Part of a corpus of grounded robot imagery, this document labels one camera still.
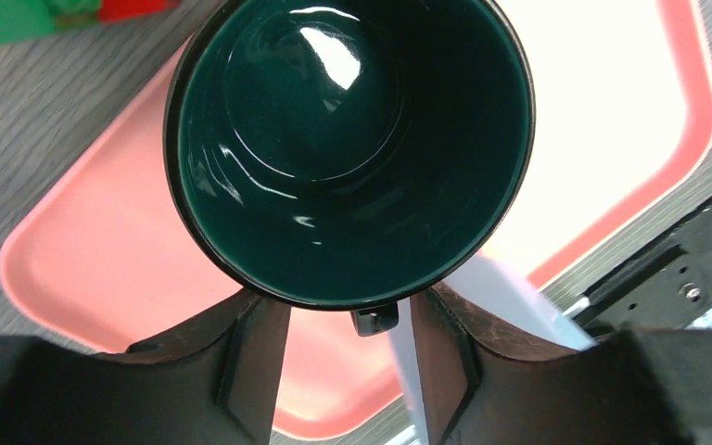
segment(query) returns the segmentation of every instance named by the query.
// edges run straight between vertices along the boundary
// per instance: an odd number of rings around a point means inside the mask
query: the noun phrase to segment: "green and red object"
[[[180,1],[0,0],[0,44],[152,14]]]

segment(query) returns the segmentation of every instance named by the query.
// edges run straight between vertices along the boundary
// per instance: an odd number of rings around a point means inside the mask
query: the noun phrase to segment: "bowl rim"
[[[197,219],[195,218],[195,215],[193,214],[193,211],[185,197],[180,160],[178,156],[178,136],[180,128],[179,121],[181,120],[182,106],[184,104],[187,87],[192,79],[198,62],[201,60],[203,53],[208,48],[211,40],[213,40],[227,20],[248,1],[254,0],[227,0],[223,5],[219,6],[217,10],[212,13],[206,23],[204,23],[204,25],[193,34],[190,38],[189,44],[184,49],[184,52],[179,59],[179,64],[173,74],[168,93],[168,100],[165,105],[165,119],[162,125],[162,153],[171,198],[187,232],[193,237],[193,239],[195,239],[197,246],[203,250],[209,260],[212,261],[221,271],[225,272],[228,276],[234,279],[238,284],[261,296],[275,299],[302,309],[328,312],[357,311],[395,303],[401,299],[405,299],[419,293],[430,286],[433,286],[457,270],[466,261],[470,260],[471,257],[473,257],[482,248],[482,246],[484,246],[498,226],[501,225],[501,222],[505,218],[509,209],[512,208],[521,185],[524,182],[526,172],[528,171],[528,164],[531,159],[533,142],[536,133],[536,95],[534,91],[533,79],[531,77],[530,66],[528,65],[528,57],[526,56],[525,48],[520,42],[514,27],[495,1],[477,0],[489,9],[490,14],[492,14],[492,16],[498,21],[498,24],[502,27],[503,32],[509,38],[512,46],[517,52],[517,58],[525,79],[526,92],[528,94],[528,141],[523,151],[524,158],[522,159],[522,167],[520,168],[519,174],[515,180],[513,190],[509,192],[510,195],[503,206],[500,215],[498,215],[498,218],[495,219],[488,231],[474,244],[471,249],[465,252],[461,258],[457,259],[452,266],[409,290],[397,292],[395,295],[385,298],[379,302],[365,302],[359,304],[316,304],[309,301],[292,299],[291,297],[274,292],[271,289],[262,286],[258,280],[254,280],[248,274],[239,271],[229,260],[217,251],[217,248],[211,244],[208,237],[204,235],[203,230],[198,225]]]

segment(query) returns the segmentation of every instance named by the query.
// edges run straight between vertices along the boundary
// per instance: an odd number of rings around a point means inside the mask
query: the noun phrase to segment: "black rim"
[[[536,103],[533,90],[533,79],[531,78],[530,68],[528,66],[528,59],[526,58],[525,50],[520,43],[519,38],[515,29],[509,23],[509,20],[503,14],[503,11],[496,5],[492,0],[482,0],[494,14],[495,18],[498,19],[506,35],[509,36],[512,44],[515,47],[518,58],[520,60],[520,65],[522,67],[523,74],[525,75],[527,92],[528,92],[528,107],[529,107],[529,129],[528,129],[528,145],[525,149],[525,158],[523,159],[523,165],[520,169],[520,173],[517,176],[516,184],[514,189],[509,196],[506,205],[501,212],[501,215],[495,221],[495,224],[485,233],[485,235],[475,244],[474,248],[469,250],[467,254],[463,255],[457,262],[453,264],[452,267],[441,273],[440,275],[430,279],[423,285],[414,287],[406,292],[398,293],[395,296],[387,299],[384,302],[375,303],[364,303],[357,305],[316,305],[310,304],[309,302],[296,301],[290,299],[283,295],[277,294],[270,289],[261,286],[259,283],[253,281],[249,276],[246,276],[239,272],[231,263],[217,253],[214,246],[211,245],[209,240],[203,235],[202,230],[197,224],[195,217],[192,214],[192,210],[189,208],[189,203],[184,197],[184,187],[182,185],[181,178],[181,167],[179,164],[178,157],[178,135],[179,135],[179,120],[181,119],[181,109],[182,103],[184,101],[184,94],[186,93],[187,85],[192,77],[192,73],[197,66],[203,52],[209,45],[209,42],[214,38],[214,35],[219,31],[222,25],[234,14],[234,12],[241,7],[248,0],[230,0],[221,6],[217,11],[214,12],[213,16],[206,22],[205,25],[200,29],[200,31],[195,34],[184,53],[181,56],[179,65],[176,68],[176,72],[173,75],[171,81],[171,88],[169,92],[167,106],[165,108],[165,122],[164,122],[164,135],[163,135],[163,152],[165,158],[165,172],[168,177],[168,185],[171,189],[171,196],[173,199],[173,204],[179,215],[184,222],[184,227],[186,227],[187,232],[195,239],[198,247],[203,250],[209,260],[211,260],[217,267],[223,272],[227,273],[228,276],[237,281],[238,284],[244,286],[253,292],[264,297],[269,297],[271,299],[276,299],[284,303],[290,304],[295,307],[312,309],[317,311],[355,311],[359,309],[369,309],[377,306],[384,306],[397,302],[401,299],[410,297],[411,295],[418,293],[419,291],[426,289],[440,280],[446,278],[450,273],[454,272],[460,266],[462,266],[466,261],[470,260],[477,251],[484,246],[484,243],[490,238],[490,236],[495,232],[506,213],[512,207],[515,202],[517,193],[525,180],[526,171],[528,170],[528,163],[531,157],[531,151],[533,148],[533,140],[536,131]]]

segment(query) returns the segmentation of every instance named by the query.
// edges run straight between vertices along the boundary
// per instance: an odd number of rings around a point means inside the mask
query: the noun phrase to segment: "cup handle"
[[[386,332],[400,322],[400,310],[397,303],[390,303],[370,309],[350,312],[353,327],[359,337],[370,337]]]

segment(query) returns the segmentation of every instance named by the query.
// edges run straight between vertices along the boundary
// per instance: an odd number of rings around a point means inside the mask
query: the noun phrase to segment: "mug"
[[[490,0],[230,0],[175,73],[165,164],[221,270],[369,335],[488,239],[534,118]]]

